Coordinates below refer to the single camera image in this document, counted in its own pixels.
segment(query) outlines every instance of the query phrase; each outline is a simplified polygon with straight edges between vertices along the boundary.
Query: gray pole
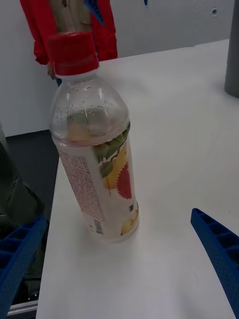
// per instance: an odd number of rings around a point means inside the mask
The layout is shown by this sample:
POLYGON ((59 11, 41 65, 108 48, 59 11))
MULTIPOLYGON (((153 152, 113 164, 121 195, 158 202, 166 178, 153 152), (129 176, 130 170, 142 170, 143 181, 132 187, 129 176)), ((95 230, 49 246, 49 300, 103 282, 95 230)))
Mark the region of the gray pole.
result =
POLYGON ((239 0, 235 0, 234 5, 225 91, 239 98, 239 0))

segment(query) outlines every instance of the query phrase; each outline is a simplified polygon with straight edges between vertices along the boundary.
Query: clear plastic bottle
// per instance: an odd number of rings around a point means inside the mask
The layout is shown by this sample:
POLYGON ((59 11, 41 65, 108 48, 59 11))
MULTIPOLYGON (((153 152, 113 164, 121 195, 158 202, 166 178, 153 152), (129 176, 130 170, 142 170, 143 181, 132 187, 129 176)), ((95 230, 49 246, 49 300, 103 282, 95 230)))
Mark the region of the clear plastic bottle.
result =
POLYGON ((118 241, 138 225, 128 109, 97 75, 90 32, 50 37, 49 53, 62 79, 51 108, 53 141, 88 229, 118 241))

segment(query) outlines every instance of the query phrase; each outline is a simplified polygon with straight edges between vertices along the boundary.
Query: red jacket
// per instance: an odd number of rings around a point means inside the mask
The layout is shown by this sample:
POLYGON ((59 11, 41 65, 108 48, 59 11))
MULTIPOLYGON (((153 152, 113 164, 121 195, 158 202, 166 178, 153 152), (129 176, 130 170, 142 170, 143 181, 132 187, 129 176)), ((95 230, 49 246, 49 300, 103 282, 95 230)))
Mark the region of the red jacket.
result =
MULTIPOLYGON (((35 40, 36 61, 47 64, 48 37, 57 32, 55 19, 48 0, 20 0, 31 34, 35 40)), ((98 0, 98 6, 104 19, 102 25, 92 14, 92 31, 95 38, 99 60, 117 58, 116 29, 110 0, 98 0)))

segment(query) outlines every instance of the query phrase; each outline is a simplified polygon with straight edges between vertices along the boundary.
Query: red bottle cap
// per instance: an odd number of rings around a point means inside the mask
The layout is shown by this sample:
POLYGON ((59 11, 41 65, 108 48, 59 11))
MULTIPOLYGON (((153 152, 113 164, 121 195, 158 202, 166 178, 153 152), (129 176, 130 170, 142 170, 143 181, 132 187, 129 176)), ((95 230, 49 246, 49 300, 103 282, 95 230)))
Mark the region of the red bottle cap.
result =
POLYGON ((56 33, 49 37, 50 62, 56 75, 76 75, 98 68, 91 32, 56 33))

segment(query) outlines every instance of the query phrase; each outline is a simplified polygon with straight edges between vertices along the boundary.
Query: barcode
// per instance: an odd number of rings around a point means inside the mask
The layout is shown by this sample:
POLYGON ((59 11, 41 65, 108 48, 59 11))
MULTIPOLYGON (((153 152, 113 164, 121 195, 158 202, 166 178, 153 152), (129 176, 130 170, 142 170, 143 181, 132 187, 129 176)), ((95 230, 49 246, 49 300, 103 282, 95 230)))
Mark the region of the barcode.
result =
POLYGON ((102 224, 101 224, 101 222, 98 221, 98 220, 96 220, 96 219, 94 219, 94 222, 95 222, 96 232, 97 232, 98 234, 103 235, 104 232, 103 232, 103 229, 102 229, 102 224))

